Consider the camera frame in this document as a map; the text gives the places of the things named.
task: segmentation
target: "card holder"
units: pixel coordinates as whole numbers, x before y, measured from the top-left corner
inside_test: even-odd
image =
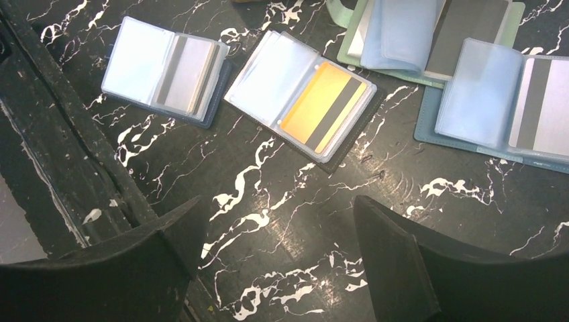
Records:
[[[101,90],[204,126],[228,53],[229,46],[224,43],[125,17]]]
[[[326,163],[376,90],[287,33],[268,31],[224,98],[314,161]]]
[[[529,166],[569,173],[569,165],[563,164],[562,162],[557,162],[555,160],[546,160],[532,156],[520,156],[507,150],[493,150],[435,133],[434,129],[441,105],[442,96],[443,91],[441,89],[434,87],[425,88],[425,94],[423,96],[423,101],[421,102],[421,108],[419,110],[419,117],[417,118],[417,126],[415,127],[415,133],[413,135],[417,141],[437,144],[439,146],[446,146],[449,148],[455,148],[469,152],[477,152],[493,156],[495,158],[502,158],[504,160],[526,164]]]
[[[454,78],[447,83],[435,132],[498,148],[503,143],[523,55],[468,38]]]
[[[479,23],[488,23],[489,21],[490,22],[489,25],[491,25],[492,28],[488,30],[489,35],[487,34],[486,36],[491,37],[491,35],[495,35],[497,39],[495,41],[496,44],[501,44],[503,46],[511,47],[514,42],[519,27],[519,23],[525,11],[525,5],[520,2],[511,2],[510,0],[508,0],[507,2],[505,1],[507,4],[507,8],[505,11],[503,11],[502,6],[499,5],[499,2],[497,0],[491,0],[491,1],[492,3],[490,3],[490,6],[494,6],[496,11],[491,16],[482,15],[482,12],[484,10],[483,8],[478,7],[476,13],[473,13],[471,15],[472,17],[469,17],[468,21],[466,21],[469,23],[465,22],[462,25],[459,25],[458,27],[461,30],[463,29],[469,30],[470,26],[473,23],[474,25],[476,25],[476,23],[479,22],[480,19],[482,20],[482,22]],[[344,40],[342,41],[342,45],[340,46],[340,51],[338,52],[339,62],[342,62],[344,64],[350,64],[353,66],[363,67],[361,63],[361,54],[364,42],[367,38],[367,31],[369,26],[369,19],[366,19],[365,17],[366,17],[366,12],[370,14],[370,12],[368,11],[371,11],[371,9],[368,10],[368,7],[370,6],[370,4],[373,4],[374,2],[375,0],[369,0],[369,1],[358,0],[356,7],[354,9],[354,14],[352,15],[352,18],[350,20],[348,29],[346,30],[346,35],[344,36]],[[442,62],[443,66],[445,66],[446,64],[454,64],[454,66],[456,66],[456,61],[458,60],[458,54],[460,53],[460,47],[462,46],[462,41],[464,40],[464,36],[460,40],[458,53],[453,63],[451,62],[452,59],[449,59],[448,56],[453,56],[454,54],[451,54],[450,49],[447,50],[445,48],[448,48],[447,44],[453,44],[456,41],[454,38],[456,38],[457,35],[451,34],[452,37],[449,38],[448,36],[445,36],[445,33],[443,33],[443,35],[441,36],[440,32],[443,29],[443,26],[447,22],[450,25],[453,25],[454,20],[461,21],[461,18],[455,19],[454,17],[448,17],[449,14],[450,15],[457,14],[455,9],[453,9],[452,12],[449,11],[450,5],[454,4],[454,7],[459,5],[458,6],[459,8],[461,7],[461,4],[471,5],[475,6],[476,9],[477,8],[476,2],[471,0],[460,0],[460,1],[436,0],[436,2],[437,2],[437,12],[439,13],[439,17],[437,18],[437,27],[435,28],[435,33],[431,46],[431,54],[429,55],[429,61],[433,59],[432,63],[435,67],[440,65],[439,62]],[[432,54],[434,49],[437,49],[438,54],[434,55]],[[407,70],[376,69],[373,71],[397,77],[399,79],[403,79],[404,81],[423,84],[431,87],[436,87],[439,89],[444,88],[446,81],[450,80],[451,78],[451,76],[441,75],[441,74],[437,75],[437,73],[428,72],[427,70],[425,70],[423,74],[417,74],[416,72],[407,71]]]
[[[435,0],[376,0],[362,51],[362,66],[423,72],[437,17]]]
[[[415,137],[567,172],[568,83],[569,58],[523,56],[467,39],[435,123],[429,99],[436,96],[426,90]]]

